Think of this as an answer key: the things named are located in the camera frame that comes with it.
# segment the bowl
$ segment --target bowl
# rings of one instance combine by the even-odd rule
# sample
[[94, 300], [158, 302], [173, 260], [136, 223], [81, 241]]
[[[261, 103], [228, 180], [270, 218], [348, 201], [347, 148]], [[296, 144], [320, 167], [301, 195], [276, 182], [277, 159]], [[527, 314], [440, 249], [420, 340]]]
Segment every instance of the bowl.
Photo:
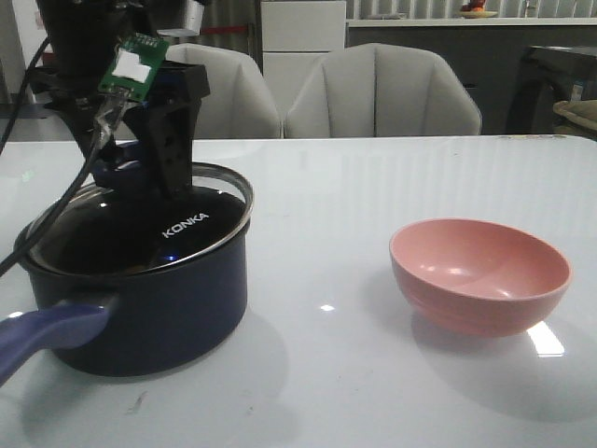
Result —
[[409, 303], [437, 325], [487, 337], [520, 333], [560, 302], [572, 268], [553, 246], [501, 224], [461, 218], [415, 222], [390, 254]]

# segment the circuit board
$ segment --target circuit board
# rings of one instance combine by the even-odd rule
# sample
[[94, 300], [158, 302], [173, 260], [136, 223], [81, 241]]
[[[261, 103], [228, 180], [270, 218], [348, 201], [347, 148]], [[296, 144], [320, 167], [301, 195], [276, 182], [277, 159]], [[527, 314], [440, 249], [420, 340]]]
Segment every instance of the circuit board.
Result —
[[[130, 100], [142, 102], [146, 98], [158, 68], [164, 60], [168, 47], [169, 44], [165, 40], [135, 33], [120, 45], [118, 57], [108, 67], [98, 90], [105, 93], [114, 93], [118, 89], [126, 89], [129, 91]], [[136, 67], [131, 68], [129, 65], [124, 70], [125, 72], [127, 70], [131, 72], [132, 70], [136, 73], [139, 71], [136, 68], [142, 68], [141, 71], [144, 74], [138, 80], [135, 79], [135, 76], [118, 75], [118, 72], [123, 71], [118, 69], [118, 58], [122, 52], [127, 53], [127, 56], [131, 54], [138, 56]]]

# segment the robotic arm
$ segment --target robotic arm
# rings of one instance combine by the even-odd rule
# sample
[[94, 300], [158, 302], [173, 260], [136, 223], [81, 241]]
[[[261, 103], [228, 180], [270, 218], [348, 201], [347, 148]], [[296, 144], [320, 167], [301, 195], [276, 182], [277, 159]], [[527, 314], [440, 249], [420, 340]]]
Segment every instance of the robotic arm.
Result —
[[[34, 92], [48, 92], [83, 155], [90, 155], [94, 121], [104, 104], [98, 91], [117, 47], [135, 33], [195, 35], [211, 0], [36, 0], [55, 63], [36, 69]], [[164, 62], [142, 103], [124, 122], [138, 141], [117, 145], [109, 136], [92, 170], [97, 185], [138, 197], [173, 197], [188, 188], [192, 138], [201, 98], [209, 94], [205, 68]]]

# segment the saucepan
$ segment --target saucepan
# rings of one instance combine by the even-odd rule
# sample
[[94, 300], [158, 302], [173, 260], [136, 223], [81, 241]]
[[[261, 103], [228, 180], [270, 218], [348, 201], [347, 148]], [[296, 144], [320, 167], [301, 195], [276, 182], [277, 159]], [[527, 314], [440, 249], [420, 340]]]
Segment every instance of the saucepan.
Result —
[[171, 200], [81, 189], [21, 261], [39, 310], [0, 323], [0, 384], [45, 348], [104, 376], [165, 371], [215, 348], [246, 308], [252, 206], [243, 176], [208, 163]]

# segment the white chair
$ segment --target white chair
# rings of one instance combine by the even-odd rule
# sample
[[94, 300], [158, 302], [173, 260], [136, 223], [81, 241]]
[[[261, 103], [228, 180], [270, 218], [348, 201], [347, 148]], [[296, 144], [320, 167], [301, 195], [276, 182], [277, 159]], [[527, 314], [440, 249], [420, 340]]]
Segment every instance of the white chair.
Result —
[[468, 135], [481, 115], [437, 54], [365, 44], [314, 63], [284, 126], [287, 138]]
[[166, 59], [203, 64], [211, 93], [202, 99], [195, 138], [279, 138], [282, 121], [255, 61], [198, 44], [172, 45]]

